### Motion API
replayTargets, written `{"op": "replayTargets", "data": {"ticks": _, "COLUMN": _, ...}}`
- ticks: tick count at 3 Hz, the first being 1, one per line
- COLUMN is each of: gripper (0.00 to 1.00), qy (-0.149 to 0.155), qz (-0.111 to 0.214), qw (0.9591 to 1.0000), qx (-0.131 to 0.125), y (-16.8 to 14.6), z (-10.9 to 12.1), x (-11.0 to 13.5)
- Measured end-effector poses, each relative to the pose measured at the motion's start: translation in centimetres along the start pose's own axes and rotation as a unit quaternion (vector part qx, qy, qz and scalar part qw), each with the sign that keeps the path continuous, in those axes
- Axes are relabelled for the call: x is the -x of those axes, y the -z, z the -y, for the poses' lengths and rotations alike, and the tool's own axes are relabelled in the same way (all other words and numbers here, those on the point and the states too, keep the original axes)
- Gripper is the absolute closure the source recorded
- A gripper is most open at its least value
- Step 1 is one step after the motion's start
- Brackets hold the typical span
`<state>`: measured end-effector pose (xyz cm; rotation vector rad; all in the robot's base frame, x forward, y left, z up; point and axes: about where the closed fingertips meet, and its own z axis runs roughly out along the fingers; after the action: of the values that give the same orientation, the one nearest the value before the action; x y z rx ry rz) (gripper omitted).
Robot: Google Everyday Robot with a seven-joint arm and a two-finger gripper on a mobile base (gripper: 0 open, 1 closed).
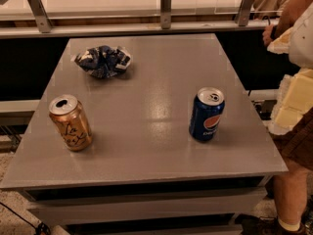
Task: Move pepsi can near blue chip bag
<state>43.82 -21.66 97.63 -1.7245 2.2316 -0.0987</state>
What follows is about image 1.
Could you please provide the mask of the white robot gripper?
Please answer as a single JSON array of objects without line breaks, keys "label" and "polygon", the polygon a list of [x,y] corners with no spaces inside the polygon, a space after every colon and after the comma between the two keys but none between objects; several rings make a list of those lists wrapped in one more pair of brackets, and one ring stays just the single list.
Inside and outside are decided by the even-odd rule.
[{"label": "white robot gripper", "polygon": [[272,41],[267,50],[274,54],[289,53],[292,63],[309,68],[301,69],[294,76],[285,75],[280,83],[268,130],[284,135],[313,107],[313,3],[293,28]]}]

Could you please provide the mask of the person's hand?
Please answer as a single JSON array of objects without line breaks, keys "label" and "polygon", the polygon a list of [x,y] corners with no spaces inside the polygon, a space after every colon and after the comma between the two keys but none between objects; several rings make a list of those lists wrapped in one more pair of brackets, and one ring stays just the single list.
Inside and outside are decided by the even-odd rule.
[{"label": "person's hand", "polygon": [[265,27],[262,33],[263,43],[265,46],[268,46],[272,41],[277,38],[276,30],[277,27],[273,24],[269,24]]}]

